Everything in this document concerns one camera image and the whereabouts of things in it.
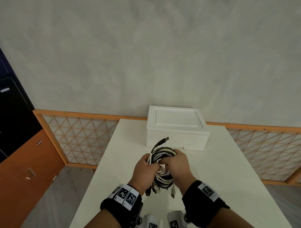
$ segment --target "black wristband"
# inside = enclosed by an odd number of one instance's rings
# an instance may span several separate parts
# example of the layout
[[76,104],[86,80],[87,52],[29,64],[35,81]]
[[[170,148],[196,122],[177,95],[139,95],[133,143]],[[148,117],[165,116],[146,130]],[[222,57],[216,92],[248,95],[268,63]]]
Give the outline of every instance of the black wristband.
[[125,185],[117,187],[100,205],[100,209],[108,210],[122,228],[135,227],[143,206],[140,194],[131,195],[133,190],[126,190]]
[[182,197],[187,218],[197,227],[207,227],[217,212],[230,207],[208,185],[195,181]]

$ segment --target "concrete wall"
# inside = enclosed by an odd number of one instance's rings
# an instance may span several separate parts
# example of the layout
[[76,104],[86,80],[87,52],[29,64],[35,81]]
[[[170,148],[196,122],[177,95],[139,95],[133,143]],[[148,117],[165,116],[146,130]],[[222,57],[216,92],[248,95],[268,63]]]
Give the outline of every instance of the concrete wall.
[[299,0],[0,0],[0,46],[38,109],[301,127]]

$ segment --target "bundle of cables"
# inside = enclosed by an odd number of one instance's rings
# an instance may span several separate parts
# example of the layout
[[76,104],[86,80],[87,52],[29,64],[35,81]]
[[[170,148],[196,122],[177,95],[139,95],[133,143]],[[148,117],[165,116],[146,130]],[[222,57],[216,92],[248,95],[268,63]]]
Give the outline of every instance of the bundle of cables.
[[[158,160],[165,158],[165,157],[173,157],[176,155],[175,151],[169,147],[160,147],[155,149],[156,147],[162,145],[163,143],[165,143],[167,140],[169,140],[169,137],[160,140],[152,149],[148,159],[147,159],[147,163],[148,164],[152,164],[157,162]],[[159,193],[160,192],[160,188],[164,188],[164,189],[168,189],[170,186],[172,186],[174,183],[173,178],[170,174],[170,172],[168,171],[168,169],[161,171],[155,174],[155,179],[151,185],[151,187],[149,189],[146,190],[145,194],[146,196],[149,196],[151,194],[151,189],[153,190],[153,192]],[[174,186],[172,187],[172,197],[175,197],[175,189]]]

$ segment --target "white foam box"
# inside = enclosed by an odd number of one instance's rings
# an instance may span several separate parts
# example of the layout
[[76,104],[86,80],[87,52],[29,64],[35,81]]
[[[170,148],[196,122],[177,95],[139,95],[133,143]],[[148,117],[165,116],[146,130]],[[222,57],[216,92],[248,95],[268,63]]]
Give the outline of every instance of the white foam box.
[[162,146],[204,150],[209,130],[199,109],[150,106],[147,119],[146,146],[154,147],[169,137]]

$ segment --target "orange wooden frame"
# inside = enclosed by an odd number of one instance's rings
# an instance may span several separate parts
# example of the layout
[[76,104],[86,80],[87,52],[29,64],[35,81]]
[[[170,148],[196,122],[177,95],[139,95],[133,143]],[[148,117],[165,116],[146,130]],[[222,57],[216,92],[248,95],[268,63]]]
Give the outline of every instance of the orange wooden frame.
[[[62,111],[53,111],[53,110],[42,110],[35,109],[33,111],[38,121],[42,125],[45,130],[47,136],[52,142],[54,148],[57,150],[57,153],[67,166],[75,166],[75,167],[83,167],[83,168],[91,168],[96,169],[96,165],[85,165],[85,164],[76,164],[70,163],[63,153],[60,145],[55,139],[53,133],[48,127],[46,121],[42,117],[42,115],[58,115],[58,116],[73,116],[73,117],[81,117],[81,118],[96,118],[96,119],[111,119],[111,120],[120,120],[120,119],[137,119],[137,120],[147,120],[146,117],[131,117],[131,116],[113,116],[113,115],[102,115],[102,114],[91,114],[91,113],[80,113],[80,112],[62,112]],[[211,123],[206,122],[208,125],[219,125],[225,126],[226,128],[231,129],[246,129],[246,130],[264,130],[264,131],[278,131],[278,132],[301,132],[301,128],[295,127],[276,127],[276,126],[260,126],[260,125],[245,125],[245,124],[227,124],[227,123]],[[296,183],[296,181],[301,177],[301,167],[292,174],[286,181],[270,181],[270,180],[262,180],[264,184],[272,184],[272,185],[293,185],[293,186],[301,186],[301,183]]]

